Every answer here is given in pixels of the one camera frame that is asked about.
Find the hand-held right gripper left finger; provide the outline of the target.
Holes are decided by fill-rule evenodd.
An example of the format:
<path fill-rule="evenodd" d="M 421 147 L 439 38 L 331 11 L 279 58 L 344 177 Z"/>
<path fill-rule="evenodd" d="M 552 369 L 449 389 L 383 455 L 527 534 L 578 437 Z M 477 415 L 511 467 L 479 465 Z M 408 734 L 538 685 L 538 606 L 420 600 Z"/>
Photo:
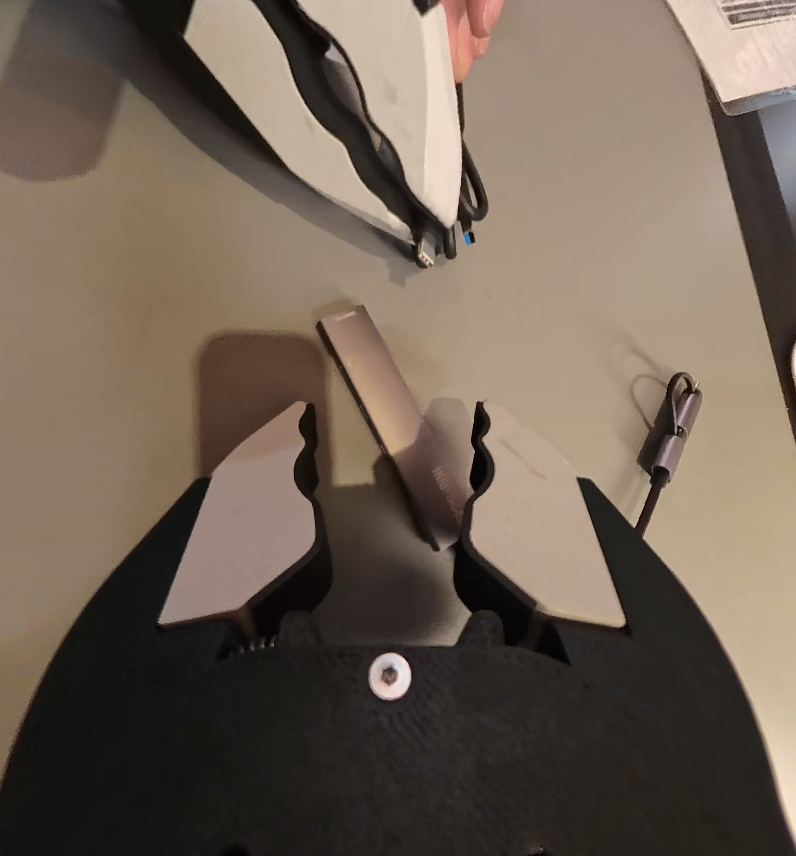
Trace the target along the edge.
<path fill-rule="evenodd" d="M 317 419 L 297 401 L 239 444 L 212 473 L 158 625 L 227 620 L 277 634 L 332 583 L 316 498 Z"/>

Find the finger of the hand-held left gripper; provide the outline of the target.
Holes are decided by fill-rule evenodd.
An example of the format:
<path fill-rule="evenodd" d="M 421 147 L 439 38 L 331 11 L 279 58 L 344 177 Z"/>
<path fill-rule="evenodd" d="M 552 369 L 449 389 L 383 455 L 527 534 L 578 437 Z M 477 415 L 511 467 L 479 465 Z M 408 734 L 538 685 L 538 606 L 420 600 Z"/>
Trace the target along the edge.
<path fill-rule="evenodd" d="M 400 241 L 412 231 L 357 174 L 303 99 L 283 45 L 254 2 L 194 2 L 189 48 L 283 164 L 312 190 Z"/>
<path fill-rule="evenodd" d="M 462 141 L 441 2 L 302 1 L 358 81 L 365 112 L 391 144 L 415 199 L 445 228 L 458 216 Z"/>

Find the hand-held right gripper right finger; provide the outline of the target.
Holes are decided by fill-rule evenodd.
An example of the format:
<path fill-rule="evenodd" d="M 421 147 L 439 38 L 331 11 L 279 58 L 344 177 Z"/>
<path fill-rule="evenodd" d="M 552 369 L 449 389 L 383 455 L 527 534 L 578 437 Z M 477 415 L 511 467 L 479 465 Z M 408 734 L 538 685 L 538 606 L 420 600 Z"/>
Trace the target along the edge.
<path fill-rule="evenodd" d="M 575 469 L 494 401 L 472 424 L 471 495 L 455 544 L 454 584 L 471 613 L 506 629 L 561 619 L 621 629 L 627 619 Z"/>

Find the grey metal usb hub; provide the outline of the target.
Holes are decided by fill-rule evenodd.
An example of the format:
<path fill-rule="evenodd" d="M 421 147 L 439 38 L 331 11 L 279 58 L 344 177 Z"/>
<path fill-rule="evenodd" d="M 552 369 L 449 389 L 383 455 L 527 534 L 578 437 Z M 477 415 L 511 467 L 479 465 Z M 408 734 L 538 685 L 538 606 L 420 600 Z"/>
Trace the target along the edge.
<path fill-rule="evenodd" d="M 470 496 L 461 452 L 464 424 L 431 420 L 362 305 L 322 316 L 318 332 L 400 479 L 420 534 L 435 551 L 453 547 Z"/>

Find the person's left hand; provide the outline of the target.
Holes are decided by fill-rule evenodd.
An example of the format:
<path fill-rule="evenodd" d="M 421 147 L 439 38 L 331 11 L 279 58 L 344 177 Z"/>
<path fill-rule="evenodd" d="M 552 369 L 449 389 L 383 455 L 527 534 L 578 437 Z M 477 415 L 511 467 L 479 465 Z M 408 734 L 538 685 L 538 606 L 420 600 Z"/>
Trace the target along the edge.
<path fill-rule="evenodd" d="M 441 5 L 455 82 L 461 84 L 472 65 L 486 54 L 504 1 L 442 1 Z"/>

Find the white printed paper sheet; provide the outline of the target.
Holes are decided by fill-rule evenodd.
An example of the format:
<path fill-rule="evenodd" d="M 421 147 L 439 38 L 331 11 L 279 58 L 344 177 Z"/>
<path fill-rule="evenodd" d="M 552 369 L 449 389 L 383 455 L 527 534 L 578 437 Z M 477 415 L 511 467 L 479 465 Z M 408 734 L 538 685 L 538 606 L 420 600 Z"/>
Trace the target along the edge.
<path fill-rule="evenodd" d="M 796 100 L 796 1 L 668 1 L 727 115 Z"/>

